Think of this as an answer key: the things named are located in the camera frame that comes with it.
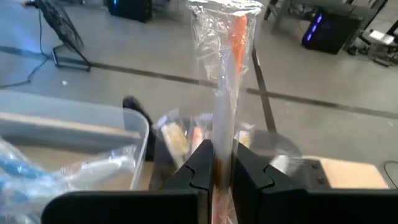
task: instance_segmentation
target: fan stand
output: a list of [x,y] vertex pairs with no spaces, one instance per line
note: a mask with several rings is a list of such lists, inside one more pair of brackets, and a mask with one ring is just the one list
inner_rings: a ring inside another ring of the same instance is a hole
[[86,67],[76,67],[76,66],[71,66],[71,65],[60,64],[60,62],[58,60],[57,51],[62,48],[65,48],[65,47],[66,47],[65,44],[61,44],[52,49],[52,57],[54,58],[54,63],[55,63],[56,67],[73,68],[73,69],[78,69],[78,70],[84,70],[86,72],[89,72],[91,70],[91,63],[73,44],[70,44],[70,47],[81,57],[81,59],[83,59],[84,62],[82,62],[82,64],[85,65]]

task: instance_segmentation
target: floor stripe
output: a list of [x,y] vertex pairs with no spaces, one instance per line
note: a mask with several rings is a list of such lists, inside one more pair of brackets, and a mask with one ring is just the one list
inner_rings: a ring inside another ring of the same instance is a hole
[[[30,50],[18,49],[18,48],[14,48],[14,47],[6,47],[6,46],[0,45],[0,52],[23,56],[23,57],[27,57],[27,58],[33,58],[33,59],[37,59],[37,60],[44,59],[44,56],[41,53],[32,52]],[[73,59],[73,58],[60,57],[60,60],[63,62],[68,62],[68,63],[75,63],[77,65],[83,64],[82,61]],[[114,71],[114,72],[130,73],[133,75],[141,75],[141,76],[145,76],[145,77],[159,78],[159,79],[188,83],[188,84],[193,84],[193,85],[215,87],[214,83],[209,82],[207,80],[197,80],[194,78],[178,77],[175,75],[168,75],[168,74],[157,73],[157,72],[149,72],[149,71],[137,70],[137,69],[133,69],[133,68],[119,67],[119,66],[115,66],[115,65],[107,65],[107,64],[98,63],[98,62],[92,62],[92,64],[93,64],[93,67],[95,67],[95,68],[110,70],[110,71]],[[253,95],[261,95],[261,92],[259,90],[256,90],[253,88],[248,88],[246,90],[246,92],[249,94],[253,94]],[[278,100],[291,101],[294,103],[300,103],[300,104],[312,105],[312,106],[321,106],[324,108],[329,108],[329,109],[334,109],[334,110],[347,111],[347,112],[358,113],[358,114],[366,114],[366,115],[377,116],[377,117],[382,117],[382,118],[398,119],[398,113],[391,113],[391,112],[379,111],[379,110],[371,110],[371,109],[366,109],[366,108],[360,108],[357,106],[341,105],[338,103],[330,103],[327,101],[313,100],[313,99],[308,99],[308,98],[302,98],[299,96],[285,95],[285,94],[281,94],[281,93],[267,92],[267,94],[268,94],[269,98],[278,99]]]
[[256,49],[253,47],[251,57],[253,59],[254,71],[256,73],[257,84],[259,85],[260,98],[262,103],[262,111],[266,119],[267,129],[269,132],[276,133],[276,125],[274,121],[274,115],[272,115],[271,104],[269,103],[269,95],[266,88],[266,83],[264,77],[262,76],[262,71],[259,63],[259,58],[257,56]]

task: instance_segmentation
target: computer tower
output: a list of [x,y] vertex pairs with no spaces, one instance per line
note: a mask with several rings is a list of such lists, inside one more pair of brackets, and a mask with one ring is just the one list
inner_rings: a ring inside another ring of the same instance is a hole
[[357,17],[320,9],[305,32],[302,45],[307,49],[337,54],[360,24]]
[[146,22],[152,18],[152,0],[108,0],[111,15]]

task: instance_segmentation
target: concrete floor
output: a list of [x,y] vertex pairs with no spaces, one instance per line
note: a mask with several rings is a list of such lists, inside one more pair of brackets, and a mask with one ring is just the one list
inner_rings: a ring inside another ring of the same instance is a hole
[[[387,22],[397,19],[398,4],[390,2],[374,27],[388,27]],[[84,55],[108,65],[107,69],[85,73],[57,69],[47,62],[31,85],[10,90],[114,106],[120,106],[124,96],[134,95],[154,120],[176,107],[184,108],[184,114],[212,110],[212,89],[189,84],[206,80],[195,69],[189,24],[168,19],[141,24],[111,17],[101,9],[69,7],[67,11],[85,42]],[[32,53],[39,52],[38,12],[9,2],[0,4],[0,18],[0,29],[6,30],[0,46],[22,50],[15,54],[0,51],[0,83],[24,80],[42,60]],[[345,52],[328,55],[305,50],[300,46],[302,31],[297,21],[286,20],[283,32],[277,35],[270,35],[272,23],[270,18],[261,24],[256,48],[267,90],[276,94],[271,96],[271,108],[278,132],[307,155],[378,167],[385,160],[398,160],[398,68],[384,68]],[[50,52],[60,42],[43,24],[43,49]],[[69,52],[63,55],[75,57]],[[258,89],[251,61],[244,79],[245,87]],[[286,96],[304,100],[286,100]],[[306,103],[308,100],[340,106],[333,109]],[[260,96],[243,93],[241,103],[243,120],[266,129]],[[349,109],[339,110],[344,106]],[[398,181],[398,167],[391,167],[390,172]]]

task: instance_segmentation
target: clear plastic bin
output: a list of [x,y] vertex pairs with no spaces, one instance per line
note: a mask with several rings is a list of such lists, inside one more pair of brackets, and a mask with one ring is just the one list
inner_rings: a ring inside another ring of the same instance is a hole
[[148,135],[148,122],[137,111],[0,91],[0,136],[47,171],[122,146],[136,146],[134,173],[99,186],[98,190],[137,188]]

